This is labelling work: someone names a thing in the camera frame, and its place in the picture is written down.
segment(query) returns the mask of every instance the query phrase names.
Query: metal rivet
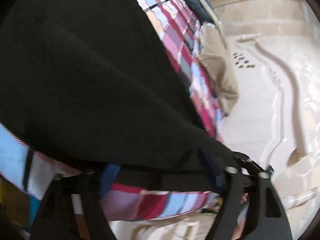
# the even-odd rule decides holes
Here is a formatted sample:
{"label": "metal rivet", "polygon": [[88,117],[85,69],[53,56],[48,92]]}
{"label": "metal rivet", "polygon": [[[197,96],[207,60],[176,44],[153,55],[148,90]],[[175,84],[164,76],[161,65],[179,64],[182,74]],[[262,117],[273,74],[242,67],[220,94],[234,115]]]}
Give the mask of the metal rivet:
{"label": "metal rivet", "polygon": [[226,167],[226,172],[236,174],[238,170],[234,167]]}
{"label": "metal rivet", "polygon": [[60,180],[60,179],[62,179],[62,178],[63,178],[62,174],[57,173],[57,174],[53,177],[53,180]]}
{"label": "metal rivet", "polygon": [[262,179],[268,179],[269,175],[266,172],[259,172],[258,176]]}

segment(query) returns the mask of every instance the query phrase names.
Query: tan cloth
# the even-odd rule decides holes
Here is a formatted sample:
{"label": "tan cloth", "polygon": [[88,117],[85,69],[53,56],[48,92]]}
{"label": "tan cloth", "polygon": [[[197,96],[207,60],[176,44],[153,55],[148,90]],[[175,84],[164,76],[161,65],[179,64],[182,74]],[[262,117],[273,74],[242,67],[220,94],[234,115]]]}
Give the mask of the tan cloth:
{"label": "tan cloth", "polygon": [[202,7],[204,8],[204,10],[207,12],[207,14],[210,16],[210,18],[213,20],[213,22],[215,23],[218,32],[220,34],[220,39],[223,43],[223,45],[225,47],[227,47],[227,43],[225,41],[224,35],[223,35],[223,30],[222,30],[222,26],[221,26],[221,21],[219,20],[218,16],[216,15],[216,13],[214,12],[214,10],[210,7],[210,5],[207,3],[206,0],[199,0],[199,2],[201,3]]}
{"label": "tan cloth", "polygon": [[239,90],[229,50],[221,41],[218,30],[211,24],[201,26],[200,41],[202,49],[197,58],[214,82],[223,111],[226,115],[230,115],[238,101]]}

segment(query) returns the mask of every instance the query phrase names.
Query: person's hand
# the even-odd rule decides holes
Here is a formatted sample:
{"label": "person's hand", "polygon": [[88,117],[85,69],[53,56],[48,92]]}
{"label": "person's hand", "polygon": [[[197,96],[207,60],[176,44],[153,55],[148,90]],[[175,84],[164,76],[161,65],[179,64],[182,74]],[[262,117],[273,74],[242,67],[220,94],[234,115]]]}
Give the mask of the person's hand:
{"label": "person's hand", "polygon": [[[241,204],[247,202],[247,196],[248,196],[248,193],[245,193],[241,196],[241,200],[240,200]],[[231,240],[236,240],[241,236],[243,228],[244,228],[244,224],[245,224],[245,219],[241,220],[241,222],[236,226]]]}
{"label": "person's hand", "polygon": [[241,220],[241,222],[236,226],[231,240],[236,240],[236,239],[240,238],[242,231],[243,231],[243,228],[244,228],[244,224],[245,224],[245,219]]}

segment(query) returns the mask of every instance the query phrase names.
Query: blue strap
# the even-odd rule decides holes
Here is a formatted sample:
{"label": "blue strap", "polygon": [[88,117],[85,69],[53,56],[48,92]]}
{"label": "blue strap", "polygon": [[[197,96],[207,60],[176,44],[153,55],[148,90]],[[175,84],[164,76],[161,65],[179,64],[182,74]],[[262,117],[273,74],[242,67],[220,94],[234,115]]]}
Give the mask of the blue strap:
{"label": "blue strap", "polygon": [[100,197],[104,197],[109,192],[109,190],[111,189],[112,183],[115,181],[119,171],[120,171],[120,166],[115,164],[107,165],[100,179],[100,190],[99,190]]}
{"label": "blue strap", "polygon": [[37,200],[34,196],[30,196],[30,200],[29,200],[29,225],[30,225],[30,227],[32,226],[33,220],[36,217],[39,206],[40,206],[40,200]]}

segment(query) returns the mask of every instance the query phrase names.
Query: black cloth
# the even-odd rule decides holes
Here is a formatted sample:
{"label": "black cloth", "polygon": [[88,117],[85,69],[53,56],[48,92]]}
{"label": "black cloth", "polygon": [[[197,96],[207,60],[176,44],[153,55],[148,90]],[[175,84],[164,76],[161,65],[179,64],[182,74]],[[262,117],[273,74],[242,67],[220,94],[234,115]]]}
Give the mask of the black cloth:
{"label": "black cloth", "polygon": [[159,189],[174,180],[190,191],[212,189],[201,151],[221,172],[236,165],[136,0],[17,0],[0,27],[0,68],[0,122],[53,158],[145,168],[165,175]]}

